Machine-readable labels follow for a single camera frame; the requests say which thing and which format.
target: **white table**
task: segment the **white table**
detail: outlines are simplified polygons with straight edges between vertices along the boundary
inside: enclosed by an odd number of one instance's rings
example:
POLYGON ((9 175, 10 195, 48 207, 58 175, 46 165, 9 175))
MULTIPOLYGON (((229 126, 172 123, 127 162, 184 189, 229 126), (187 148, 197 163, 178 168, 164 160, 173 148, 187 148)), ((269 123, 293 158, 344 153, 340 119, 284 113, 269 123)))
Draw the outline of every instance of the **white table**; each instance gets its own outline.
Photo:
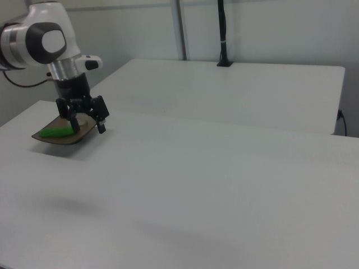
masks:
POLYGON ((136 59, 93 89, 112 110, 331 134, 343 67, 136 59))
POLYGON ((357 268, 359 142, 112 110, 72 146, 0 128, 0 263, 14 269, 357 268))

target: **green object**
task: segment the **green object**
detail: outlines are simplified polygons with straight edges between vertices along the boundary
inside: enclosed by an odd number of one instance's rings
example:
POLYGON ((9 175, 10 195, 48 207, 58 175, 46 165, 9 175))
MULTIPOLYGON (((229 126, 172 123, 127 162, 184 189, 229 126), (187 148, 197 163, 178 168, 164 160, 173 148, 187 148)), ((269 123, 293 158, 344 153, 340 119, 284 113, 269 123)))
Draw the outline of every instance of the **green object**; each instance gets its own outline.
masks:
POLYGON ((57 128, 48 128, 42 129, 40 131, 40 137, 65 137, 65 136, 72 136, 75 133, 71 126, 68 127, 57 127, 57 128))

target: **power cord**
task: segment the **power cord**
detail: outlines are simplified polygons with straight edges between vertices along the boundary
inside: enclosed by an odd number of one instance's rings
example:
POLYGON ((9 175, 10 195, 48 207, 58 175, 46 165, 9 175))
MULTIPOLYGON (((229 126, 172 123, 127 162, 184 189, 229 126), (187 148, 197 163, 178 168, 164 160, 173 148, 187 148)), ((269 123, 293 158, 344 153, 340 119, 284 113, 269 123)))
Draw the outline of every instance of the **power cord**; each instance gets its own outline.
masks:
POLYGON ((15 82, 13 82, 6 74, 5 71, 2 71, 2 73, 4 74, 4 77, 13 85, 17 86, 17 87, 20 87, 20 88, 32 88, 32 87, 36 87, 36 86, 39 86, 45 82, 48 82, 48 80, 44 80, 42 82, 39 82, 39 83, 36 83, 36 84, 33 84, 33 85, 20 85, 20 84, 17 84, 15 82))
POLYGON ((338 110, 337 120, 340 120, 340 118, 343 118, 344 130, 347 136, 347 123, 342 110, 338 110))

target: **black cable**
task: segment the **black cable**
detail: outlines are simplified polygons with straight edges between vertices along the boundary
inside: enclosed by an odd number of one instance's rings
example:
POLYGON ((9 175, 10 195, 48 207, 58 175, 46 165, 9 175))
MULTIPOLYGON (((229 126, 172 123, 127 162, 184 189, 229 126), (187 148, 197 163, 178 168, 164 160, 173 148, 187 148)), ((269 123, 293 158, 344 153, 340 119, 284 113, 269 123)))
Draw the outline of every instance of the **black cable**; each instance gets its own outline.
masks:
POLYGON ((8 76, 7 74, 5 73, 5 71, 2 71, 2 73, 4 74, 4 77, 13 85, 17 86, 17 87, 21 87, 21 88, 32 88, 32 87, 36 87, 36 86, 39 86, 45 82, 48 82, 48 80, 44 80, 42 82, 39 82, 39 83, 36 83, 36 84, 33 84, 33 85, 20 85, 20 84, 17 84, 15 82, 13 82, 8 76))
POLYGON ((345 130, 345 133, 346 133, 346 136, 347 136, 347 123, 346 123, 346 119, 342 113, 342 117, 343 117, 343 122, 344 122, 344 130, 345 130))
POLYGON ((343 118, 345 135, 348 136, 348 134, 347 134, 347 122, 346 122, 346 119, 344 117, 344 114, 343 114, 342 110, 338 110, 337 120, 340 120, 340 118, 343 118))

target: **white wall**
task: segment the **white wall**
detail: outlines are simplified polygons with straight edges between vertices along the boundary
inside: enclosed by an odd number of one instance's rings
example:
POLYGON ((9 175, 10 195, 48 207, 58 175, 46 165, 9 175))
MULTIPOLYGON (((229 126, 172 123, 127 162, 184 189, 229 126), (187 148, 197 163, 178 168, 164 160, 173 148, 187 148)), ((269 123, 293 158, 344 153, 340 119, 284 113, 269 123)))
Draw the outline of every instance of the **white wall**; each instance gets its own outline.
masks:
MULTIPOLYGON (((181 1, 188 59, 217 61, 220 52, 217 1, 181 1)), ((231 60, 346 68, 340 108, 347 119, 348 134, 358 137, 359 1, 225 2, 231 60)), ((341 121, 336 133, 343 133, 341 121)))
MULTIPOLYGON (((25 3, 0 0, 0 22, 27 14, 25 3)), ((104 68, 87 74, 91 87, 133 58, 182 59, 174 0, 61 0, 68 10, 82 54, 98 55, 104 68)), ((24 85, 46 79, 47 69, 8 75, 24 85)), ((38 100, 55 101, 52 82, 32 89, 9 84, 0 74, 0 126, 38 100)))

